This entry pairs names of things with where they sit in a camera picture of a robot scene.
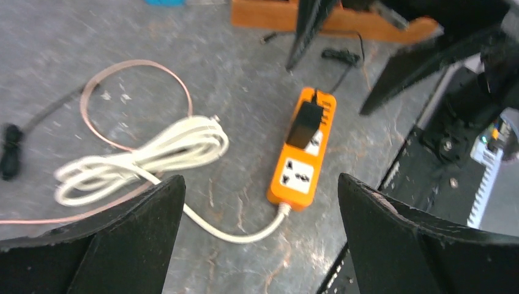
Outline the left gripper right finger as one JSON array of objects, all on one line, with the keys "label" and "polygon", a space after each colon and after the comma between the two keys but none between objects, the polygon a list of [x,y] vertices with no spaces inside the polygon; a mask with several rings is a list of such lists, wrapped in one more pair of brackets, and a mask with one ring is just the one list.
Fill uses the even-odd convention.
[{"label": "left gripper right finger", "polygon": [[518,238],[440,219],[338,177],[362,293],[517,293]]}]

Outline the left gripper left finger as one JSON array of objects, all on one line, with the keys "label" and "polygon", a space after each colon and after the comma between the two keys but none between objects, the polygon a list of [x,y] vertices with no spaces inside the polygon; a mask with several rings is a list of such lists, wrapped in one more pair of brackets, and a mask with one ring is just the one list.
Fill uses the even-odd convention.
[{"label": "left gripper left finger", "polygon": [[94,216],[1,241],[1,292],[160,293],[185,192],[172,176]]}]

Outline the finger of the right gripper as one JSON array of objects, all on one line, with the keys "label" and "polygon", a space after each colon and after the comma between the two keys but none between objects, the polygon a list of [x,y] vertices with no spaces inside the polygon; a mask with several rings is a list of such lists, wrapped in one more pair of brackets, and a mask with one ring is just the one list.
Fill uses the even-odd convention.
[{"label": "finger of the right gripper", "polygon": [[294,41],[289,51],[285,69],[292,71],[301,60],[314,36],[339,3],[338,0],[300,0],[297,8]]},{"label": "finger of the right gripper", "polygon": [[421,80],[502,40],[503,31],[498,25],[493,25],[468,31],[447,31],[438,37],[399,49],[388,59],[359,114],[372,114]]}]

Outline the orange power strip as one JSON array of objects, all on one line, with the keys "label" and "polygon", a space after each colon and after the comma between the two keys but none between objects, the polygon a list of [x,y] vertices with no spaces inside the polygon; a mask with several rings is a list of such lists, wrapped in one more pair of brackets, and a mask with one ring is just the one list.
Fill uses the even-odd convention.
[{"label": "orange power strip", "polygon": [[[302,90],[289,130],[301,103],[310,100],[314,90],[315,88],[309,87]],[[307,208],[314,199],[318,185],[337,103],[332,94],[316,90],[318,105],[324,108],[319,129],[305,149],[287,145],[285,143],[287,133],[267,190],[267,199],[278,206],[282,216],[287,216],[291,211],[302,211]]]}]

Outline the blue folding extension socket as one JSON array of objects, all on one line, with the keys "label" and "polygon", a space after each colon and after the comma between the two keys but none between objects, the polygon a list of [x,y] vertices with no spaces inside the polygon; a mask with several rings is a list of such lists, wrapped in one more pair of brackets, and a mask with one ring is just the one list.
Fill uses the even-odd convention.
[{"label": "blue folding extension socket", "polygon": [[185,0],[145,0],[149,5],[164,7],[179,7],[185,4]]}]

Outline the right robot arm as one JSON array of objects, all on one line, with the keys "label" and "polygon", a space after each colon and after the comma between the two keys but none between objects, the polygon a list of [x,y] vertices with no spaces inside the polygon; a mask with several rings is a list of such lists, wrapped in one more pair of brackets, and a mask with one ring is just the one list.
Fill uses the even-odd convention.
[{"label": "right robot arm", "polygon": [[397,28],[428,17],[443,34],[403,47],[391,56],[360,113],[370,115],[394,96],[431,74],[509,39],[502,22],[518,18],[518,1],[346,1],[354,10],[381,6],[383,18]]}]

